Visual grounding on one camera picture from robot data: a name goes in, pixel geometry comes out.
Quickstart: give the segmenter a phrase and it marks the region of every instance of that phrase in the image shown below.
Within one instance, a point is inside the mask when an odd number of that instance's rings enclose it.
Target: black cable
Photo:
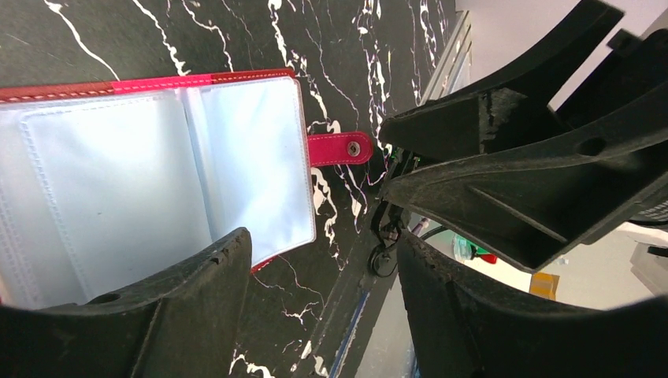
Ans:
[[[386,277],[389,277],[389,276],[391,276],[392,274],[395,273],[395,271],[397,269],[397,263],[395,263],[394,267],[392,267],[392,271],[390,273],[383,274],[378,270],[379,267],[376,266],[377,260],[382,258],[382,257],[383,257],[383,254],[377,254],[376,256],[373,257],[373,259],[371,261],[371,270],[373,270],[373,274],[375,274],[376,276],[379,276],[380,278],[386,278]]]
[[[425,232],[425,234],[423,236],[420,236],[420,239],[422,239],[422,240],[429,239],[432,236],[434,236],[436,234],[440,234],[443,231],[447,231],[447,227],[438,226],[438,227],[434,228],[433,230],[429,230],[429,231]]]

